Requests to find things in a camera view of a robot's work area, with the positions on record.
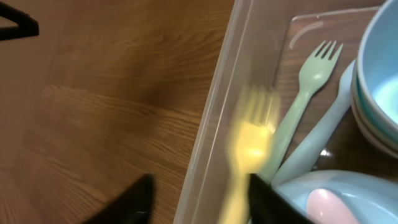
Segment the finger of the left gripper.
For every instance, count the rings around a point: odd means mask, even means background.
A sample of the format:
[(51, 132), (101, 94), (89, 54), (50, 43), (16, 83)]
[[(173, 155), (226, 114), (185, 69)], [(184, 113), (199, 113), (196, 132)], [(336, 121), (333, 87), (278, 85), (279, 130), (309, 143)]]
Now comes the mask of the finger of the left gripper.
[(1, 40), (20, 39), (40, 34), (39, 23), (35, 19), (3, 2), (1, 2), (1, 17), (17, 24), (12, 27), (2, 27)]

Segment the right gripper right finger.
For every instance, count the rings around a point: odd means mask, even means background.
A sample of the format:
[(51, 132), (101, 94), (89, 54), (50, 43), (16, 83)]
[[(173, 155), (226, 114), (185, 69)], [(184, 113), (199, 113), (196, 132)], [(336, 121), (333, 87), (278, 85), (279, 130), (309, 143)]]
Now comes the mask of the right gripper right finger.
[(250, 175), (248, 199), (253, 224), (313, 224), (256, 174)]

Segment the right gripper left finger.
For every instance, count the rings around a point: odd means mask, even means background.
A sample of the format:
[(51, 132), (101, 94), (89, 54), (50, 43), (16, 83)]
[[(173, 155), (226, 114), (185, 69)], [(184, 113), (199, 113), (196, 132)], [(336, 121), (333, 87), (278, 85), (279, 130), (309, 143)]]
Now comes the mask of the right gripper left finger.
[(83, 224), (149, 224), (155, 202), (155, 176), (145, 174)]

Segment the pink plastic spoon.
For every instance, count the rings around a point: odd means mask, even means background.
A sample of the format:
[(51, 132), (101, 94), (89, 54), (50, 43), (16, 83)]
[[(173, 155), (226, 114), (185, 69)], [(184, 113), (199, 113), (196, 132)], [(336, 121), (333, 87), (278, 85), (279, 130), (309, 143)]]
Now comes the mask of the pink plastic spoon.
[(327, 189), (315, 189), (307, 199), (307, 217), (319, 224), (359, 224), (352, 211)]

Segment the light blue plastic fork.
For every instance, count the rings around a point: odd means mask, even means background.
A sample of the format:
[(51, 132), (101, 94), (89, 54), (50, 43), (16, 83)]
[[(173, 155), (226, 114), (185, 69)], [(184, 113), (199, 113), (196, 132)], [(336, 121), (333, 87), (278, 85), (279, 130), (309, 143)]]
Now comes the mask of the light blue plastic fork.
[(344, 70), (335, 101), (282, 164), (273, 177), (271, 186), (277, 187), (312, 170), (322, 150), (351, 106), (350, 88), (355, 63), (356, 61), (353, 60)]

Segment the yellow plastic fork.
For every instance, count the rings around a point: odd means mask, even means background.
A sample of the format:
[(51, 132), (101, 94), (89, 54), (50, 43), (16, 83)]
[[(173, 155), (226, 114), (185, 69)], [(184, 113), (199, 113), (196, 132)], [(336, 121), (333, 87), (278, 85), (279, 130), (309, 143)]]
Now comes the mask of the yellow plastic fork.
[(250, 175), (271, 157), (279, 108), (275, 91), (256, 85), (242, 87), (226, 147), (230, 176), (218, 223), (248, 222)]

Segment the light blue bowl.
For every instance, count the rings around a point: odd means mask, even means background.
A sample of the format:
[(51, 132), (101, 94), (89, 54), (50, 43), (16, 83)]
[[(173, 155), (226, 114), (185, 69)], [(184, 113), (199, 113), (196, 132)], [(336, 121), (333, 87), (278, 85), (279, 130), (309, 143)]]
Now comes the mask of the light blue bowl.
[(306, 216), (307, 198), (316, 189), (339, 196), (360, 223), (397, 224), (397, 183), (379, 177), (320, 170), (289, 180), (275, 191)]

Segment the white plastic fork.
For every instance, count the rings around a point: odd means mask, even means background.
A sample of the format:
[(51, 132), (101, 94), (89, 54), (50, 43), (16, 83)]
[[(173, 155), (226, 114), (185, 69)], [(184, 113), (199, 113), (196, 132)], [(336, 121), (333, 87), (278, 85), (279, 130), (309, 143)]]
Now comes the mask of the white plastic fork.
[(330, 78), (342, 49), (343, 44), (337, 47), (336, 41), (323, 41), (303, 63), (298, 94), (276, 129), (269, 161), (258, 172), (267, 184), (276, 175), (309, 101)]

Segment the blue cup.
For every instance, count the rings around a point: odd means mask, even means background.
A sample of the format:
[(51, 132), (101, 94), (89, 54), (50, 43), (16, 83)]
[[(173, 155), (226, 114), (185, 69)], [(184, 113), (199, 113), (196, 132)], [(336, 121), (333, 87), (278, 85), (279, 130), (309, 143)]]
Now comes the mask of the blue cup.
[(397, 134), (397, 0), (387, 0), (361, 39), (356, 59), (358, 93), (379, 131)]

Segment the green cup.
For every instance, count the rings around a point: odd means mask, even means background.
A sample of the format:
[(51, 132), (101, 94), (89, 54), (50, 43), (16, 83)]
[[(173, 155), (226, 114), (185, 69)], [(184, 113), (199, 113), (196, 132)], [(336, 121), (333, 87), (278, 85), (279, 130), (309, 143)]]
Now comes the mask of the green cup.
[(375, 137), (378, 138), (378, 140), (382, 141), (386, 145), (389, 145), (389, 147), (397, 149), (397, 141), (391, 138), (386, 134), (385, 131), (380, 129), (378, 125), (376, 124), (375, 120), (371, 117), (371, 115), (366, 111), (365, 106), (363, 104), (362, 98), (359, 94), (359, 84), (358, 84), (358, 76), (354, 75), (353, 76), (354, 81), (352, 86), (352, 92), (354, 95), (356, 107), (358, 109), (359, 116), (363, 120), (365, 126), (370, 130), (370, 132), (375, 135)]

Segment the pink cup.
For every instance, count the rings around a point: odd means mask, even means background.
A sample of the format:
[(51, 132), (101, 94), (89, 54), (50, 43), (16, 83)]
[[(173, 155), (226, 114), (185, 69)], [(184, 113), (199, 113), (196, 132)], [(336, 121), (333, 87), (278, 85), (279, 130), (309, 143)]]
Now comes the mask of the pink cup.
[(366, 127), (364, 121), (359, 115), (358, 109), (355, 104), (354, 96), (351, 95), (351, 109), (353, 111), (356, 123), (359, 127), (359, 130), (363, 134), (363, 136), (378, 150), (382, 151), (385, 154), (390, 155), (391, 157), (397, 159), (397, 152), (393, 149), (390, 149), (387, 145), (385, 145), (382, 141), (378, 140), (375, 135)]

